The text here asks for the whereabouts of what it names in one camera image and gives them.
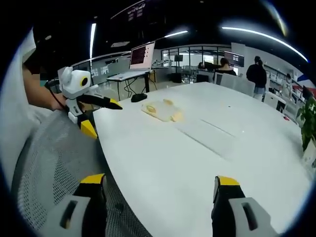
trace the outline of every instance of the floor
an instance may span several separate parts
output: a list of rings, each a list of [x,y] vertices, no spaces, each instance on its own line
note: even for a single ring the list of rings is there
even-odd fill
[[[134,79],[129,80],[129,83],[131,83],[130,87],[133,91],[135,91],[135,93],[145,93],[145,82],[143,78],[138,78],[137,80]],[[173,83],[171,81],[163,81],[163,82],[157,82],[157,83],[153,83],[151,80],[149,81],[149,88],[150,91],[154,91],[156,89],[165,89],[168,87],[172,87],[172,86],[179,86],[182,85],[184,83]],[[105,82],[99,85],[99,88],[97,89],[97,92],[115,99],[117,101],[119,100],[124,100],[128,98],[128,92],[126,90],[124,90],[124,88],[126,87],[127,84],[125,84],[125,82],[120,82],[119,83],[119,95],[118,95],[118,84],[117,82]]]

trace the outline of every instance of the computer mouse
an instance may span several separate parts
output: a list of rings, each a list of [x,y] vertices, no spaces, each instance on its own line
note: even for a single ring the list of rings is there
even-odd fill
[[[145,100],[146,98],[147,98],[146,94],[135,94],[132,96],[131,102],[133,103],[139,102],[139,101]]]

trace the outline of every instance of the black jacket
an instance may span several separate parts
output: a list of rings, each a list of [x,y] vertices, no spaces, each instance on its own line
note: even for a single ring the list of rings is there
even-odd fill
[[[263,67],[253,64],[247,70],[247,79],[256,83],[256,87],[264,88],[267,83],[267,74]]]

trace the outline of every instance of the black ceiling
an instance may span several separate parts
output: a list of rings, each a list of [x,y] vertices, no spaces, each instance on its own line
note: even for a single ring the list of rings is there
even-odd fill
[[[312,80],[311,65],[315,62],[312,29],[312,6],[308,4],[273,1],[289,28],[283,36],[280,27],[260,1],[210,1],[210,0],[146,0],[142,16],[128,20],[128,11],[115,14],[139,2],[138,0],[117,0],[76,6],[52,6],[54,10],[43,10],[35,19],[34,38],[37,51],[32,56],[33,65],[40,65],[52,77],[57,70],[89,58],[91,24],[97,23],[93,45],[93,57],[130,50],[132,47],[161,38],[171,32],[188,30],[181,37],[161,39],[157,48],[166,48],[191,43],[230,44],[241,42],[274,54],[300,69]],[[310,61],[306,63],[300,56],[279,43],[262,37],[223,32],[220,26],[230,24],[252,24],[289,43],[302,52]],[[130,41],[127,46],[111,48],[112,43]]]

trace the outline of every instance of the potted plant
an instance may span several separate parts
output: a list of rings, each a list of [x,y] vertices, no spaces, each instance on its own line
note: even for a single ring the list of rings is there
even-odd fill
[[[306,105],[298,111],[302,126],[303,162],[307,170],[314,176],[316,174],[316,100],[310,98]]]

